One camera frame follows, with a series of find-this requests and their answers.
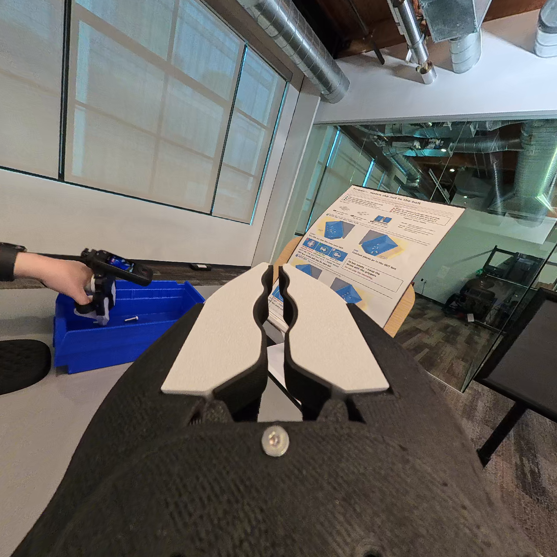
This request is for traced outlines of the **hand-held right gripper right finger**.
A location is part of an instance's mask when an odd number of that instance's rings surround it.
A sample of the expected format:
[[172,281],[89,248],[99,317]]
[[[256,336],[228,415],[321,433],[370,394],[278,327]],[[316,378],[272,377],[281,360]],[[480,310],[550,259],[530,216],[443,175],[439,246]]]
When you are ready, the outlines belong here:
[[356,395],[386,393],[389,382],[360,330],[375,323],[324,283],[287,263],[279,270],[285,322],[284,377],[304,419],[316,420],[325,403],[352,403]]

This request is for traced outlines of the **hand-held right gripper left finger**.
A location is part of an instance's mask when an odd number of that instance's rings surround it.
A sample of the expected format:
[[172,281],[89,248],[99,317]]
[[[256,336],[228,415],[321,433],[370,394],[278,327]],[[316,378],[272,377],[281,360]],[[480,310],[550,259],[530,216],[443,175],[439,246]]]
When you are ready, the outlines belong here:
[[261,263],[210,296],[162,383],[162,393],[219,400],[231,414],[261,400],[268,381],[263,326],[273,275],[273,266]]

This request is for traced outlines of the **blue plastic bin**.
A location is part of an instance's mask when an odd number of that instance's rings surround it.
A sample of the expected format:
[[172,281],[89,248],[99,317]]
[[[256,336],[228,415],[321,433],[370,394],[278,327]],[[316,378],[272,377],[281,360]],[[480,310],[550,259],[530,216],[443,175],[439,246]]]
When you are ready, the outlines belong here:
[[[153,281],[147,287],[116,281],[116,303],[110,321],[99,326],[74,313],[71,298],[55,303],[53,365],[69,374],[107,368],[136,360],[165,331],[198,304],[203,296],[189,282]],[[123,319],[139,316],[136,323]]]

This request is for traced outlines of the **black round pad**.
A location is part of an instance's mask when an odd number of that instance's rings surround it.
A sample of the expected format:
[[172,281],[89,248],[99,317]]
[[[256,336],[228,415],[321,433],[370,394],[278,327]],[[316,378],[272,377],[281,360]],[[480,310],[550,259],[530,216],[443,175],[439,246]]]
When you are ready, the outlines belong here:
[[1,341],[1,395],[38,383],[50,369],[51,350],[47,344],[31,339]]

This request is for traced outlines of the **printed instruction sheet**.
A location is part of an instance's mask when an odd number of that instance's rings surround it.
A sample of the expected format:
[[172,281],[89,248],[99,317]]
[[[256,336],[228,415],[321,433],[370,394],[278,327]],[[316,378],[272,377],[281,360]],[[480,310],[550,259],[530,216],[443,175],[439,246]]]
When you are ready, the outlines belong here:
[[384,329],[414,277],[465,212],[352,185],[277,266],[289,263],[354,303]]

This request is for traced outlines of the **dark equipment cart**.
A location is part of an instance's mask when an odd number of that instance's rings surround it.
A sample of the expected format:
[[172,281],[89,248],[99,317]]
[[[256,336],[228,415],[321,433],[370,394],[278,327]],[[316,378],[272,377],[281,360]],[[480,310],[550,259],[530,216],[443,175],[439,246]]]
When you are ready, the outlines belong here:
[[531,294],[544,264],[541,257],[495,246],[474,277],[446,300],[444,310],[502,331]]

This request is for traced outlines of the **large framed window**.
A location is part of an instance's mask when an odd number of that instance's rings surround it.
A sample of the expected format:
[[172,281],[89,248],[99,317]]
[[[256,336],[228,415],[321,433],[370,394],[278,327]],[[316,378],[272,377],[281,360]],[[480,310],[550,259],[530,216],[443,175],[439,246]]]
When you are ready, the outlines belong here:
[[251,225],[287,80],[202,1],[73,1],[69,181]]

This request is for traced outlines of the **black framed board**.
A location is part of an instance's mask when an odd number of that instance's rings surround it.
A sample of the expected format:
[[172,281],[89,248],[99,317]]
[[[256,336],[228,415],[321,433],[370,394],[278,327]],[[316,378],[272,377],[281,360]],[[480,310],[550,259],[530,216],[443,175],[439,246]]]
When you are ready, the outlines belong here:
[[477,449],[483,467],[528,410],[556,423],[555,291],[537,290],[474,380],[513,401]]

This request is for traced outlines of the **silver ceiling pipe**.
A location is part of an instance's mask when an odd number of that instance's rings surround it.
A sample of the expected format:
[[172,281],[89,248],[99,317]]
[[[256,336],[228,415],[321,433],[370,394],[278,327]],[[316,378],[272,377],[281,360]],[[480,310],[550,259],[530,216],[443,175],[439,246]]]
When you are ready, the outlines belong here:
[[412,1],[387,1],[398,31],[408,47],[407,60],[415,66],[416,73],[426,85],[436,80],[435,67],[429,59],[426,38],[421,31]]

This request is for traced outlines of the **silver spiral air duct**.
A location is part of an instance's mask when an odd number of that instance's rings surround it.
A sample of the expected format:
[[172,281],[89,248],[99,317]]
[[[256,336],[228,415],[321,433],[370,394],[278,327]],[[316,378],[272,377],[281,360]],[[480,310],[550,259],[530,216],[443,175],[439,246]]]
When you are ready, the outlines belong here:
[[293,1],[245,1],[245,10],[330,104],[341,101],[349,79]]

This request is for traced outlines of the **rectangular metal duct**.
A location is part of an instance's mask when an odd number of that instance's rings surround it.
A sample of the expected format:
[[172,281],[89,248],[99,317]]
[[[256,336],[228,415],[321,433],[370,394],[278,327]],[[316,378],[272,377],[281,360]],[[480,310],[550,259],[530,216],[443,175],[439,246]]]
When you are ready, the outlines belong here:
[[420,1],[432,41],[449,43],[454,73],[470,71],[482,54],[482,31],[475,1]]

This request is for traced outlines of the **silver round duct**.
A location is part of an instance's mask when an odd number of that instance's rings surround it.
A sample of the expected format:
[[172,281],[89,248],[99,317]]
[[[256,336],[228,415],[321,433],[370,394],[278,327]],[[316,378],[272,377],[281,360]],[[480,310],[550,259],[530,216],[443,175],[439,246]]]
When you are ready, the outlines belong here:
[[539,11],[534,54],[556,57],[556,1],[546,1]]

